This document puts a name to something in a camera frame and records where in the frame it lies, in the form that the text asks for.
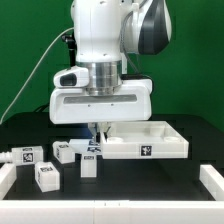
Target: black sticker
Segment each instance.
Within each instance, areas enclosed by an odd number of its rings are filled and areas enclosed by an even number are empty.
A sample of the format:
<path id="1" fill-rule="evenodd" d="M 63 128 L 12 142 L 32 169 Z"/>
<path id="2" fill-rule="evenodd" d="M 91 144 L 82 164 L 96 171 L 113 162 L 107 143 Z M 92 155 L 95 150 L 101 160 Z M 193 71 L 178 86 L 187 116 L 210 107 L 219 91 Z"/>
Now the black sticker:
<path id="1" fill-rule="evenodd" d="M 40 172 L 38 172 L 38 182 L 40 183 Z"/>
<path id="2" fill-rule="evenodd" d="M 60 159 L 60 152 L 59 152 L 58 148 L 57 148 L 57 157 L 58 157 L 58 159 Z"/>
<path id="3" fill-rule="evenodd" d="M 33 153 L 23 153 L 23 163 L 32 163 Z"/>
<path id="4" fill-rule="evenodd" d="M 61 149 L 64 149 L 64 148 L 68 148 L 68 145 L 59 145 L 58 147 Z"/>
<path id="5" fill-rule="evenodd" d="M 27 152 L 27 151 L 32 151 L 32 150 L 33 150 L 33 148 L 24 148 L 24 149 L 23 149 L 23 151 L 26 151 L 26 152 Z"/>
<path id="6" fill-rule="evenodd" d="M 52 171 L 52 167 L 42 167 L 40 168 L 42 172 L 49 172 L 49 171 Z"/>
<path id="7" fill-rule="evenodd" d="M 90 140 L 90 141 L 89 141 L 89 145 L 90 145 L 90 146 L 98 146 L 98 147 L 100 146 L 99 143 L 94 142 L 93 140 Z"/>
<path id="8" fill-rule="evenodd" d="M 141 156 L 151 156 L 152 155 L 152 146 L 143 145 L 141 146 Z"/>
<path id="9" fill-rule="evenodd" d="M 94 160 L 94 156 L 84 156 L 85 160 Z"/>
<path id="10" fill-rule="evenodd" d="M 101 152 L 99 147 L 88 147 L 87 152 Z"/>

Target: green backdrop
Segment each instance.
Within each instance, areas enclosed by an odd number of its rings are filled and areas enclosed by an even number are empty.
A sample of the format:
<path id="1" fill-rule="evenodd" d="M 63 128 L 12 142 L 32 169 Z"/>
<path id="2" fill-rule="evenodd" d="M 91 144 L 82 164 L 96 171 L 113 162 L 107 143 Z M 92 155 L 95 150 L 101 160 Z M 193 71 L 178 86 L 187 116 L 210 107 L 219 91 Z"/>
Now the green backdrop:
<path id="1" fill-rule="evenodd" d="M 72 0 L 1 0 L 0 115 L 48 45 L 72 27 Z M 157 56 L 139 56 L 155 82 L 153 113 L 198 115 L 224 130 L 224 1 L 167 0 L 173 35 Z M 54 74 L 69 66 L 58 41 L 7 117 L 49 101 Z"/>

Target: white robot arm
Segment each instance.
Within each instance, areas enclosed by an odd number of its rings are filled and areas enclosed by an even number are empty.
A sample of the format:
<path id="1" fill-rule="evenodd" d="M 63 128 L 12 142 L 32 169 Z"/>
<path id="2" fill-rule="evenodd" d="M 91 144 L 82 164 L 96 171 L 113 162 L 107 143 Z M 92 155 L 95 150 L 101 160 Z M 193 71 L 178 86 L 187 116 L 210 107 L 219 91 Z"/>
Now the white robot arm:
<path id="1" fill-rule="evenodd" d="M 55 124 L 148 120 L 150 79 L 123 80 L 122 53 L 157 54 L 169 43 L 165 0 L 75 0 L 76 66 L 55 75 Z"/>

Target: black table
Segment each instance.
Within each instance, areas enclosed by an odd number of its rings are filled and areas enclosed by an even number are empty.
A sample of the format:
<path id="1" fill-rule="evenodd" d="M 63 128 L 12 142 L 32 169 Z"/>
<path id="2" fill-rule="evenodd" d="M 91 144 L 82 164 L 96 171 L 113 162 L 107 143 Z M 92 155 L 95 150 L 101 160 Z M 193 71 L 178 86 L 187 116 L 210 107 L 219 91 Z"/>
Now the black table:
<path id="1" fill-rule="evenodd" d="M 91 138 L 85 124 L 54 125 L 48 113 L 21 113 L 0 127 L 0 151 L 41 145 L 45 161 L 60 172 L 60 191 L 42 193 L 34 166 L 17 167 L 17 180 L 7 200 L 213 200 L 199 181 L 201 164 L 224 171 L 224 133 L 191 115 L 153 115 L 167 121 L 189 141 L 188 159 L 103 160 L 98 157 L 97 178 L 80 178 L 80 156 L 61 165 L 53 156 L 54 141 Z"/>

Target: white box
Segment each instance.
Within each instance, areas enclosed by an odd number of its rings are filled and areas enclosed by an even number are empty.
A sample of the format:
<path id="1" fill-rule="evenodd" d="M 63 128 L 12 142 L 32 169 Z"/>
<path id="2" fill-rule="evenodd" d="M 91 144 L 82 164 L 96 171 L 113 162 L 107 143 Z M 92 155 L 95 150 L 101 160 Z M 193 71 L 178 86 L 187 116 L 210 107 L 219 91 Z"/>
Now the white box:
<path id="1" fill-rule="evenodd" d="M 97 176 L 97 155 L 82 154 L 81 177 Z"/>
<path id="2" fill-rule="evenodd" d="M 42 192 L 60 189 L 60 174 L 51 162 L 36 163 L 35 180 Z"/>
<path id="3" fill-rule="evenodd" d="M 54 142 L 53 153 L 61 164 L 75 162 L 74 149 L 72 149 L 67 142 Z"/>

